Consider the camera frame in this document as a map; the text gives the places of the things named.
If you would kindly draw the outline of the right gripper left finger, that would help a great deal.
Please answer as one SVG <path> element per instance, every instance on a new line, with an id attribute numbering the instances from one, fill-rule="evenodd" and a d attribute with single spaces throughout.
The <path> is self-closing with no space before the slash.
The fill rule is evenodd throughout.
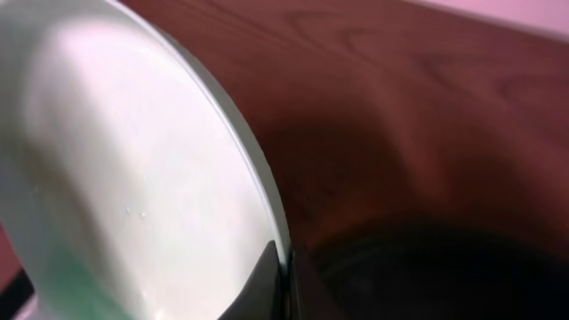
<path id="1" fill-rule="evenodd" d="M 280 264 L 274 241 L 269 241 L 242 291 L 220 320 L 280 320 L 283 316 Z"/>

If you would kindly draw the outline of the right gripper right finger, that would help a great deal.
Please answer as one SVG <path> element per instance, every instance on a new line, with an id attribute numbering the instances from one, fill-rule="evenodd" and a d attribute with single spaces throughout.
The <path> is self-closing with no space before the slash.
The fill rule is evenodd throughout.
<path id="1" fill-rule="evenodd" d="M 338 318 L 332 298 L 325 289 L 308 254 L 296 250 L 291 261 L 291 319 L 333 320 Z"/>

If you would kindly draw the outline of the mint green plate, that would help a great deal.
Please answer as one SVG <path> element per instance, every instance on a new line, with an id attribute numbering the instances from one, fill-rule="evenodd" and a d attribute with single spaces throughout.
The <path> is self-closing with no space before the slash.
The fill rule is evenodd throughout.
<path id="1" fill-rule="evenodd" d="M 290 237 L 266 158 L 180 43 L 118 1 L 1 4 L 1 224 L 21 319 L 220 319 Z"/>

